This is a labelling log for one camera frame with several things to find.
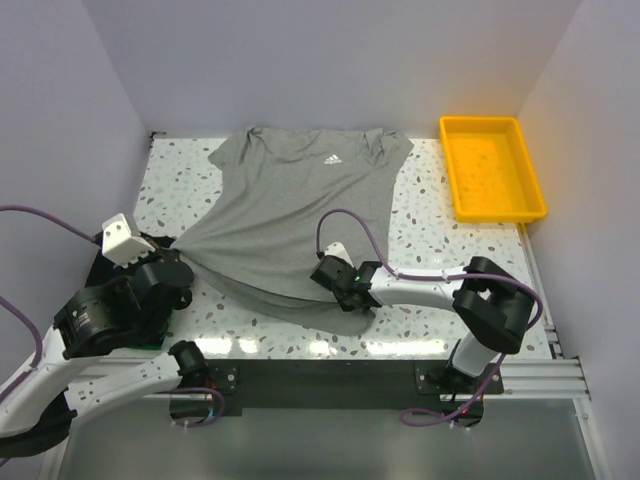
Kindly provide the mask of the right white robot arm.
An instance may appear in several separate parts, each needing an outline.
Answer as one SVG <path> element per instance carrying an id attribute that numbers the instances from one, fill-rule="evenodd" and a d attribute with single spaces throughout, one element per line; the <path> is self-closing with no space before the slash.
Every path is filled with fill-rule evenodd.
<path id="1" fill-rule="evenodd" d="M 441 271 L 392 271 L 380 261 L 356 268 L 325 254 L 310 279 L 345 312 L 414 305 L 455 313 L 468 334 L 450 355 L 445 379 L 459 393 L 476 386 L 496 357 L 517 354 L 529 323 L 542 313 L 535 291 L 480 256 Z"/>

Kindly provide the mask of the grey t shirt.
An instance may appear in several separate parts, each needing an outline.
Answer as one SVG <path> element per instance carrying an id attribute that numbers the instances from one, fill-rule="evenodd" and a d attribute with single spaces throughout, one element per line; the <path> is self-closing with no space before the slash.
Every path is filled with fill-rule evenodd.
<path id="1" fill-rule="evenodd" d="M 362 334 L 374 314 L 343 312 L 310 279 L 315 240 L 341 242 L 355 263 L 386 253 L 396 177 L 412 148 L 384 129 L 235 133 L 209 157 L 221 195 L 176 249 L 198 279 L 253 311 Z"/>

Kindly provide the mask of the yellow plastic bin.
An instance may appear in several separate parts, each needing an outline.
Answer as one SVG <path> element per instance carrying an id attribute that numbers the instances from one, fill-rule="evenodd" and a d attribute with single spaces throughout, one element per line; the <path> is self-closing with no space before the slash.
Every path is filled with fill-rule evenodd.
<path id="1" fill-rule="evenodd" d="M 457 221 L 529 224 L 547 215 L 516 118 L 443 116 L 439 133 Z"/>

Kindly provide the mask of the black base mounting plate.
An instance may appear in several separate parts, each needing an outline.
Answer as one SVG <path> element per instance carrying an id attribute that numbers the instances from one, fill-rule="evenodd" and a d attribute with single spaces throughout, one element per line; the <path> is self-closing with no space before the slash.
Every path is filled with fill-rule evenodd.
<path id="1" fill-rule="evenodd" d="M 218 391 L 224 414 L 246 409 L 394 410 L 411 407 L 453 411 L 451 401 L 504 392 L 501 375 L 486 367 L 472 383 L 446 378 L 445 360 L 209 360 L 198 384 Z"/>

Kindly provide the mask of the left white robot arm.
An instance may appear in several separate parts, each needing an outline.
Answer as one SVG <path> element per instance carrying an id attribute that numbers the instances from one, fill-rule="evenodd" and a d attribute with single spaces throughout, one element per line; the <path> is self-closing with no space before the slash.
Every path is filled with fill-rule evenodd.
<path id="1" fill-rule="evenodd" d="M 79 290 L 2 387 L 2 457 L 43 453 L 63 442 L 74 425 L 138 397 L 179 387 L 200 390 L 208 367 L 192 341 L 119 374 L 77 380 L 118 349 L 163 339 L 171 315 L 191 304 L 194 279 L 177 251 L 161 249 Z"/>

